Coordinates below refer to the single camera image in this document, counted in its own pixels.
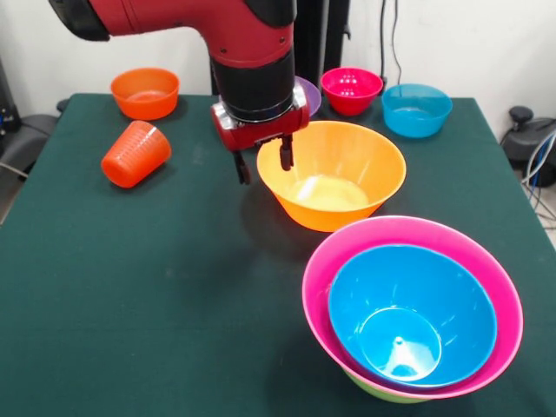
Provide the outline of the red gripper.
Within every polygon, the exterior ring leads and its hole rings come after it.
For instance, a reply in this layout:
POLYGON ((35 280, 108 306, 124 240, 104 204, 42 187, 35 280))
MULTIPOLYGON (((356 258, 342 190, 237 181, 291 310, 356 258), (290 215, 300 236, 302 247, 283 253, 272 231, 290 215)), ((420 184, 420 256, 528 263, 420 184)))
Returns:
POLYGON ((301 85, 293 88, 292 107, 283 115, 266 122, 239 122, 225 109, 223 102, 211 106, 216 132, 226 149, 233 151, 240 184, 249 185, 251 174, 240 150, 252 148, 258 142, 281 137, 280 159, 284 171, 294 167, 293 134, 309 122, 309 105, 301 85))

